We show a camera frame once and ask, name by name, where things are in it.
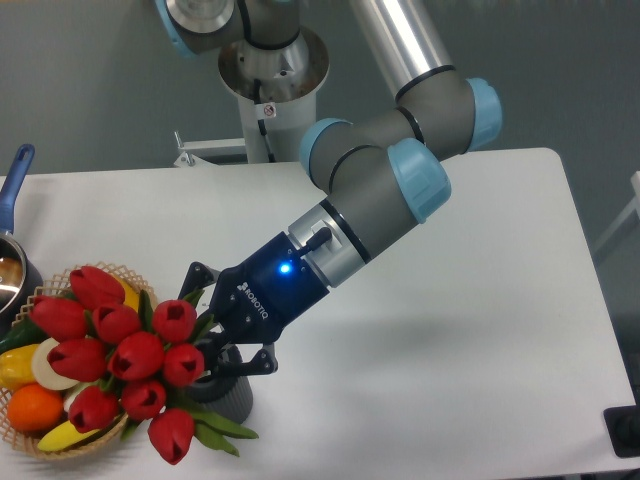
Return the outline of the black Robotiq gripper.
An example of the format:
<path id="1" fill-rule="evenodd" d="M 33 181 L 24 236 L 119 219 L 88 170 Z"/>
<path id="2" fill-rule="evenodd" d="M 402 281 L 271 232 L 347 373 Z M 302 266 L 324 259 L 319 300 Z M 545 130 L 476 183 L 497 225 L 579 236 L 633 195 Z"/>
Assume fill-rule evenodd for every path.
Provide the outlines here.
<path id="1" fill-rule="evenodd" d="M 327 286 L 281 232 L 237 266 L 220 272 L 190 264 L 178 298 L 212 287 L 203 306 L 222 327 L 194 346 L 204 358 L 199 379 L 263 376 L 278 370 L 275 341 L 284 328 L 329 294 Z M 237 344 L 262 346 L 250 360 L 233 360 Z"/>

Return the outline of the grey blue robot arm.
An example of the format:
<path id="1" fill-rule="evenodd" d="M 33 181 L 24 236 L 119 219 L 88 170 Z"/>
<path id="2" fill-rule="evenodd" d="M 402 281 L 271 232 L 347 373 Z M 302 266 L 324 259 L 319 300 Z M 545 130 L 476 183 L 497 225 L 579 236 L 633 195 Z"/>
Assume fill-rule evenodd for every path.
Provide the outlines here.
<path id="1" fill-rule="evenodd" d="M 186 56 L 218 52 L 236 97 L 251 163 L 298 162 L 325 198 L 235 267 L 202 272 L 220 326 L 200 348 L 211 377 L 277 368 L 284 328 L 380 255 L 450 197 L 442 161 L 497 137 L 502 108 L 484 80 L 454 67 L 420 1 L 355 1 L 352 9 L 395 98 L 392 110 L 351 123 L 318 119 L 329 69 L 322 40 L 296 1 L 160 1 L 157 12 Z"/>

